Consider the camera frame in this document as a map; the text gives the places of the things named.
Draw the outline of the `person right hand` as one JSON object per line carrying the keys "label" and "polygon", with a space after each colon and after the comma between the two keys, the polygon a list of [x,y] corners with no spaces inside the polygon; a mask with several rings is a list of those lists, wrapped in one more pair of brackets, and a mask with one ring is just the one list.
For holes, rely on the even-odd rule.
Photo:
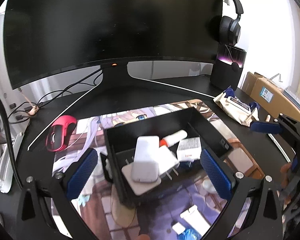
{"label": "person right hand", "polygon": [[[281,187],[284,189],[287,187],[287,185],[289,184],[289,179],[288,179],[288,171],[290,170],[292,166],[292,163],[286,163],[285,165],[283,165],[280,169],[280,173],[282,175],[282,178],[283,178],[283,181],[281,182]],[[291,201],[291,197],[290,196],[287,196],[285,198],[285,205],[288,205]]]}

